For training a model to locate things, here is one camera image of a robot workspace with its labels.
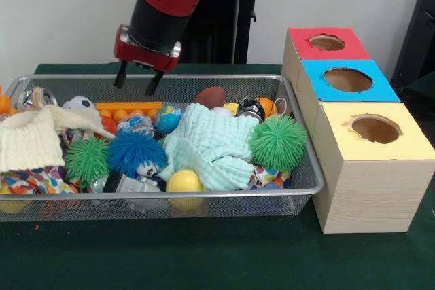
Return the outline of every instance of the green table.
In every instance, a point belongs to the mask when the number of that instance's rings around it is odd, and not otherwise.
[[[115,72],[116,65],[37,68]],[[280,66],[177,68],[240,72]],[[430,190],[406,234],[324,235],[311,201],[297,217],[2,223],[0,288],[434,289],[434,211]]]

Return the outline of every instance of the wire mesh basket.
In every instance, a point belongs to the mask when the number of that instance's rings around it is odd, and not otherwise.
[[[7,91],[12,103],[33,86],[50,89],[59,105],[80,95],[99,101],[162,101],[185,108],[204,88],[221,86],[226,102],[238,103],[245,96],[284,98],[286,114],[303,124],[289,83],[278,75],[165,75],[153,96],[145,96],[151,75],[128,76],[123,89],[113,86],[113,75],[30,75],[16,79]],[[285,109],[278,101],[279,111]],[[292,171],[290,188],[195,193],[111,194],[4,194],[0,195],[0,221],[70,221],[144,219],[169,217],[236,217],[297,215],[312,194],[320,191],[324,178],[313,150]]]

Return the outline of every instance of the light blue towel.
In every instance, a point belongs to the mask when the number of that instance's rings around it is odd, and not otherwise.
[[[194,103],[188,105],[178,127],[164,140],[168,166],[160,177],[168,180],[179,170],[195,170],[205,190],[247,189],[254,171],[248,147],[253,117],[222,117]]]

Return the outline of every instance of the soccer ball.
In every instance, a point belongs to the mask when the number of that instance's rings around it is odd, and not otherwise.
[[[95,109],[94,103],[88,98],[84,96],[76,96],[72,98],[70,101],[67,101],[63,104],[62,108],[64,109],[80,109],[80,108],[91,108]]]

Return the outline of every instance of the shape sorter box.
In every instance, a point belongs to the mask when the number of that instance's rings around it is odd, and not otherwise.
[[[302,60],[370,60],[361,41],[350,28],[289,28],[285,38],[281,74],[298,87]]]
[[[324,102],[400,102],[373,60],[303,60],[296,98],[312,136]]]
[[[406,232],[435,171],[435,151],[403,103],[322,103],[313,144],[325,186],[324,233]]]

